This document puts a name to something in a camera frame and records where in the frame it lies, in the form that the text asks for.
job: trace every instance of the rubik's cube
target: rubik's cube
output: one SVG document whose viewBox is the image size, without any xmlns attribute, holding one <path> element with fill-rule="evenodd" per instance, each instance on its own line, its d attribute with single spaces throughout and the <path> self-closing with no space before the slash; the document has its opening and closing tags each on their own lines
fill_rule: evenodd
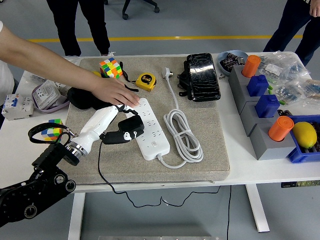
<svg viewBox="0 0 320 240">
<path fill-rule="evenodd" d="M 49 123 L 56 123 L 56 124 L 61 124 L 63 125 L 62 121 L 60 118 L 58 119 L 51 119 L 49 120 Z M 42 137 L 44 138 L 45 141 L 56 141 L 59 137 L 60 134 L 62 134 L 63 129 L 62 128 L 57 128 L 57 127 L 52 127 L 46 130 L 43 130 L 41 132 Z"/>
<path fill-rule="evenodd" d="M 113 57 L 100 62 L 100 72 L 107 78 L 118 79 L 122 75 L 122 69 Z"/>
</svg>

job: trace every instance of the table leg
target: table leg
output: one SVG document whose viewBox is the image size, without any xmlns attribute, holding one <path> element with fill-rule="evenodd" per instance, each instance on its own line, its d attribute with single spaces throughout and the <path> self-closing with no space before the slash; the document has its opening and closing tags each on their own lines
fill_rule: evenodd
<svg viewBox="0 0 320 240">
<path fill-rule="evenodd" d="M 68 240 L 80 240 L 85 196 L 85 192 L 74 194 Z"/>
<path fill-rule="evenodd" d="M 261 203 L 258 188 L 256 184 L 246 184 L 256 228 L 259 233 L 270 232 L 264 208 Z"/>
</svg>

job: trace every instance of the concrete floor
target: concrete floor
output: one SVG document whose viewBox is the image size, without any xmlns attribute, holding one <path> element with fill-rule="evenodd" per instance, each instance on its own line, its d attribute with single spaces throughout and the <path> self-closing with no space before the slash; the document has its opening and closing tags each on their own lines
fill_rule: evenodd
<svg viewBox="0 0 320 240">
<path fill-rule="evenodd" d="M 167 36 L 270 36 L 276 30 L 283 0 L 162 0 L 160 13 L 143 1 L 133 0 L 122 19 L 123 0 L 110 0 L 105 6 L 109 37 Z M 43 0 L 0 3 L 0 20 L 24 39 L 58 38 L 53 16 Z M 78 38 L 91 38 L 88 24 L 79 11 Z M 228 50 L 261 52 L 268 38 L 220 40 L 111 41 L 116 55 L 157 55 L 220 53 Z M 293 39 L 286 51 L 295 51 Z M 64 55 L 59 42 L 43 46 Z M 91 41 L 80 42 L 82 56 L 98 56 Z M 319 50 L 307 66 L 313 79 L 320 80 Z M 19 80 L 23 70 L 10 66 Z M 214 192 L 217 187 L 130 191 L 136 204 L 158 203 L 159 198 L 180 204 L 191 191 Z M 258 190 L 270 232 L 258 233 L 246 188 L 232 186 L 230 240 L 318 240 L 320 229 L 319 187 L 281 188 L 280 183 L 259 184 Z M 82 223 L 82 240 L 99 236 L 213 236 L 227 239 L 230 187 L 217 194 L 193 194 L 182 207 L 161 205 L 136 209 L 125 196 L 112 192 L 88 193 Z M 65 240 L 68 238 L 73 195 L 61 200 L 32 220 L 9 223 L 0 228 L 1 240 Z"/>
</svg>

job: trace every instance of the white cable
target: white cable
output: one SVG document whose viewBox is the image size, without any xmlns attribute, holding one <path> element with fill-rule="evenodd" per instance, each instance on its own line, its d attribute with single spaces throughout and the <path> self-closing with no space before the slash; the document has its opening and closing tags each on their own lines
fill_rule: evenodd
<svg viewBox="0 0 320 240">
<path fill-rule="evenodd" d="M 202 159 L 204 158 L 204 152 L 201 148 L 198 139 L 193 135 L 188 125 L 188 121 L 185 114 L 181 110 L 179 110 L 177 98 L 169 82 L 169 76 L 166 76 L 165 79 L 173 96 L 176 109 L 173 109 L 168 114 L 164 115 L 163 119 L 169 132 L 173 136 L 176 148 L 183 159 L 183 163 L 177 166 L 172 166 L 165 163 L 161 154 L 158 154 L 157 157 L 159 161 L 167 168 L 178 169 L 185 165 L 187 162 L 198 163 L 202 161 Z"/>
</svg>

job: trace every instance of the chair leg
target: chair leg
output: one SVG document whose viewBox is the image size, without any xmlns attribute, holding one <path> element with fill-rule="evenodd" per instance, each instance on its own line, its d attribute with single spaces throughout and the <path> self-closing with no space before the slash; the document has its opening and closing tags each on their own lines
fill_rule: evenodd
<svg viewBox="0 0 320 240">
<path fill-rule="evenodd" d="M 122 9 L 122 18 L 124 20 L 127 20 L 129 18 L 128 14 L 126 14 L 126 10 L 128 8 L 128 5 L 129 5 L 130 1 L 131 0 L 125 0 L 125 2 L 124 2 L 124 6 L 123 6 L 123 9 Z M 155 1 L 152 1 L 152 0 L 143 0 L 143 1 L 145 1 L 148 4 L 153 5 L 155 13 L 159 13 L 160 12 L 160 9 L 159 9 L 159 7 L 158 7 L 158 5 L 157 5 L 157 3 Z"/>
<path fill-rule="evenodd" d="M 128 5 L 130 3 L 131 0 L 125 0 L 124 2 L 124 6 L 123 6 L 123 9 L 122 9 L 122 18 L 124 20 L 127 20 L 129 18 L 128 14 L 126 14 L 126 10 L 128 8 Z"/>
<path fill-rule="evenodd" d="M 148 4 L 153 5 L 154 6 L 154 12 L 156 14 L 160 12 L 160 9 L 158 8 L 158 4 L 155 1 L 152 1 L 152 0 L 143 0 L 143 1 L 145 1 Z"/>
</svg>

